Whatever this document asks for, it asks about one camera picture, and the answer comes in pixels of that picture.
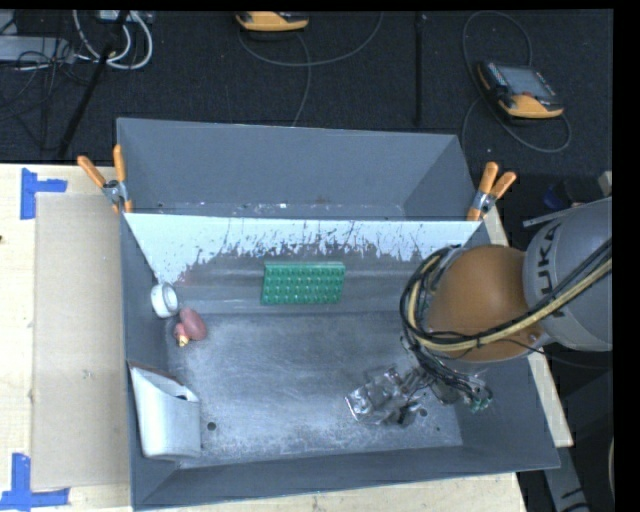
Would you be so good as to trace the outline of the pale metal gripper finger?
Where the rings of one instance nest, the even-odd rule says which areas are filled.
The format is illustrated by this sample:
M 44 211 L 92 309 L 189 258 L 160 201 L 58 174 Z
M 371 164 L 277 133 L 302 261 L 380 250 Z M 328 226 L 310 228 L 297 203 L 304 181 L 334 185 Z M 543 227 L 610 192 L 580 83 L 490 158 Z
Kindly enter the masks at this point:
M 356 422 L 381 425 L 399 417 L 397 396 L 378 387 L 362 386 L 345 396 L 346 405 Z
M 373 375 L 367 389 L 370 396 L 399 396 L 402 393 L 402 385 L 401 374 L 392 366 L 382 373 Z

